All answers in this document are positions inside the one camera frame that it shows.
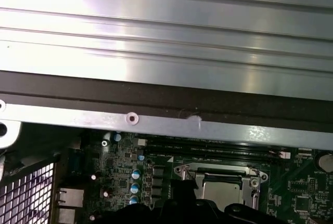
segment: integrated circuit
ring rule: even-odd
[[[122,188],[127,188],[127,180],[120,180],[119,186]]]
[[[310,198],[298,196],[296,197],[295,211],[297,212],[308,212],[310,208]]]

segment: green circuit board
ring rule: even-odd
[[[217,141],[130,133],[111,133],[109,145],[102,147],[103,135],[91,131],[89,144],[79,151],[85,162],[77,173],[102,174],[89,184],[81,223],[89,223],[89,214],[96,210],[117,211],[134,202],[151,206],[155,195],[162,200],[169,198],[170,180],[180,179],[174,168],[189,162],[252,166],[267,173],[268,181],[261,184],[259,210],[290,224],[305,224],[309,217],[333,216],[333,174],[316,166],[316,157],[323,151],[231,146]],[[121,140],[114,141],[115,135],[120,135]],[[144,140],[145,145],[139,145],[138,140]],[[281,158],[279,152],[289,156]],[[162,168],[162,174],[159,186],[152,189],[149,173],[155,166]],[[133,171],[139,171],[139,178],[133,177]],[[104,188],[112,189],[108,198],[103,197]]]

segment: microchip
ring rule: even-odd
[[[307,193],[308,189],[309,189],[309,185],[307,182],[292,181],[290,183],[291,192]]]
[[[310,199],[308,197],[298,196],[296,198],[295,211],[308,212],[310,208]]]
[[[164,167],[155,166],[152,174],[154,176],[162,177],[163,173],[164,173]]]
[[[113,167],[113,159],[107,159],[106,160],[106,166]]]
[[[111,202],[105,202],[105,207],[110,208],[111,207]]]
[[[127,187],[127,181],[126,180],[120,180],[119,181],[119,186],[122,188],[126,188]]]
[[[152,179],[152,185],[155,187],[161,187],[163,184],[163,179],[160,178],[153,178]]]
[[[92,158],[93,159],[99,159],[99,153],[98,152],[92,152]]]
[[[154,196],[161,196],[162,195],[162,189],[161,188],[152,188],[151,194]]]
[[[137,160],[137,154],[132,153],[131,154],[131,159],[134,160],[134,161]]]

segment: black plastic part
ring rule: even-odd
[[[0,71],[6,103],[333,133],[333,102]]]

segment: screw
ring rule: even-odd
[[[108,146],[109,145],[109,142],[107,141],[107,140],[103,140],[102,141],[102,146],[103,147],[106,147],[106,146]]]
[[[252,179],[251,181],[250,181],[250,184],[251,184],[251,186],[252,187],[258,187],[258,184],[259,184],[259,182],[258,182],[258,180],[257,179]]]

